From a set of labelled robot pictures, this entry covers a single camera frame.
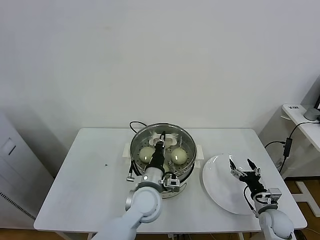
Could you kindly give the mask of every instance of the table leg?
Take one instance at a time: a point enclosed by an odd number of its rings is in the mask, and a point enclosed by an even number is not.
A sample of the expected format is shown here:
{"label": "table leg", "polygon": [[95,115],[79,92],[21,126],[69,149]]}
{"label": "table leg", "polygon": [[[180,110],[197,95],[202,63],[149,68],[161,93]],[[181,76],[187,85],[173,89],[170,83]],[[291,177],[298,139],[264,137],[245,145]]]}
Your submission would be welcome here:
{"label": "table leg", "polygon": [[239,240],[245,240],[244,234],[242,232],[238,232]]}
{"label": "table leg", "polygon": [[320,208],[314,198],[312,197],[311,193],[309,192],[308,188],[304,184],[303,181],[296,181],[295,182],[298,188],[300,189],[301,193],[299,194],[292,194],[294,200],[297,203],[300,202],[307,202],[309,207],[311,208],[313,214],[317,217],[320,218]]}
{"label": "table leg", "polygon": [[55,231],[60,237],[65,240],[83,240],[84,235],[87,233],[78,233],[78,232],[62,232],[62,231]]}

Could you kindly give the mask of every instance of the white table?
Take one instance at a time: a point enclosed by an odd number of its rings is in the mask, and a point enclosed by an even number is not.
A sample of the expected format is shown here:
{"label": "white table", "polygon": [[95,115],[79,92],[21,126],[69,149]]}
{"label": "white table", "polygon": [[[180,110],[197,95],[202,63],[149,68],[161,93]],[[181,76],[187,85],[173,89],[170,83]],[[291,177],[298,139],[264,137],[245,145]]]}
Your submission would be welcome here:
{"label": "white table", "polygon": [[[304,117],[305,112],[309,109],[313,108],[313,105],[301,105],[301,104],[284,104],[282,106],[283,111],[288,115],[288,117],[296,124],[300,123],[318,123],[318,120],[310,121]],[[302,168],[303,166],[307,165],[314,159],[319,157],[320,152],[320,124],[301,124],[299,125],[299,129],[305,135],[305,137],[310,141],[313,145],[308,146],[304,149],[304,151],[300,151],[298,154],[291,154],[291,161],[288,164],[288,167],[282,174],[282,178],[285,179],[288,177],[292,170]],[[309,192],[308,188],[304,184],[303,181],[296,181],[295,182],[300,189],[301,193],[299,194],[292,194],[296,202],[306,202],[308,203],[309,207],[311,208],[313,214],[320,218],[320,207],[312,197],[311,193]]]}
{"label": "white table", "polygon": [[[205,161],[221,153],[244,153],[261,168],[266,187],[279,188],[279,209],[302,229],[307,222],[282,177],[252,129],[187,129],[202,146]],[[127,182],[129,164],[122,158],[130,129],[83,128],[35,220],[40,231],[95,233],[106,221],[125,212],[125,201],[134,184]],[[252,215],[232,214],[210,199],[195,168],[186,189],[163,201],[160,217],[142,224],[138,233],[231,233],[260,231]]]}

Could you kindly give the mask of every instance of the floor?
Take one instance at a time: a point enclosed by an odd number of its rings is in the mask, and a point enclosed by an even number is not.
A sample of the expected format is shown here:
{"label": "floor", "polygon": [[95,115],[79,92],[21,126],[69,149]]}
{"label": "floor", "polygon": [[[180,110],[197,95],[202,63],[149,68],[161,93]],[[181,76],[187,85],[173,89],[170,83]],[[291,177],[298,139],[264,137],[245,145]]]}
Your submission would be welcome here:
{"label": "floor", "polygon": [[[294,181],[285,182],[292,194],[300,193],[297,185]],[[312,194],[314,200],[320,206],[320,180],[307,180],[304,181],[305,185]],[[301,209],[305,219],[308,222],[307,228],[313,229],[317,232],[320,232],[320,217],[315,217],[309,208],[308,204],[305,202],[298,203],[299,208]],[[307,240],[319,240],[320,235],[317,233],[303,229],[302,232],[306,236]],[[233,233],[222,233],[222,234],[213,234],[215,240],[238,240],[238,235]],[[249,240],[250,233],[244,234],[244,239]],[[0,240],[64,240],[62,237],[57,235],[54,232],[40,232],[36,230],[16,230],[16,229],[0,229]],[[139,234],[136,237],[136,240],[168,240],[167,235],[147,235]],[[185,235],[185,239],[181,236],[181,240],[212,240],[210,234],[190,234]]]}

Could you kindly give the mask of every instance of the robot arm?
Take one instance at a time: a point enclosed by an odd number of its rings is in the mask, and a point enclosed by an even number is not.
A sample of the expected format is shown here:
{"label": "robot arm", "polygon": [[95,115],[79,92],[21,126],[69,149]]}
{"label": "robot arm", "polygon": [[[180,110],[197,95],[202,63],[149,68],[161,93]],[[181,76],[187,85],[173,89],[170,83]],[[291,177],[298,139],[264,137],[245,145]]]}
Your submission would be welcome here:
{"label": "robot arm", "polygon": [[132,196],[128,211],[106,224],[92,240],[133,240],[140,224],[156,220],[161,209],[162,198],[156,189],[150,186],[139,188]]}
{"label": "robot arm", "polygon": [[260,168],[247,160],[253,171],[241,171],[230,159],[231,174],[247,184],[251,191],[255,209],[248,202],[255,216],[259,219],[261,230],[266,240],[291,240],[294,236],[294,224],[288,216],[278,210],[278,200],[282,193],[278,188],[266,190],[259,182]]}
{"label": "robot arm", "polygon": [[92,240],[133,240],[137,228],[141,223],[155,221],[162,209],[160,193],[166,189],[179,191],[180,181],[174,173],[165,172],[166,133],[163,132],[156,142],[155,151],[150,163],[145,167],[145,173],[135,190],[130,191],[125,203],[127,211],[123,216],[108,222],[104,229],[99,231]]}

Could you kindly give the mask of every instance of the stainless steel pot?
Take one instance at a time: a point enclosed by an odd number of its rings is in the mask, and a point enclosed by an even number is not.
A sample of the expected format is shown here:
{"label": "stainless steel pot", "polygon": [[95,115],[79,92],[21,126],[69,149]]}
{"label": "stainless steel pot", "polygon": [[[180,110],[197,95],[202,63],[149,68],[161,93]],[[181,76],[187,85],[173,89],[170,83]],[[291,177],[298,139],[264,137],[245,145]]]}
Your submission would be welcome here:
{"label": "stainless steel pot", "polygon": [[[165,131],[166,135],[170,135],[172,137],[173,143],[175,144],[170,145],[170,147],[165,150],[164,164],[168,166],[171,172],[175,173],[175,175],[182,183],[189,177],[189,175],[193,171],[197,156],[197,148],[195,141],[192,139],[190,134],[177,125],[173,125],[170,123],[156,123],[148,125],[141,129],[139,132],[137,132],[137,134],[131,141],[131,159],[135,162],[139,173],[143,175],[147,163],[144,163],[140,160],[140,150],[144,147],[153,148],[153,139],[156,135],[161,134],[163,131]],[[171,161],[171,153],[176,148],[182,148],[186,152],[187,160],[184,164],[178,165]]]}

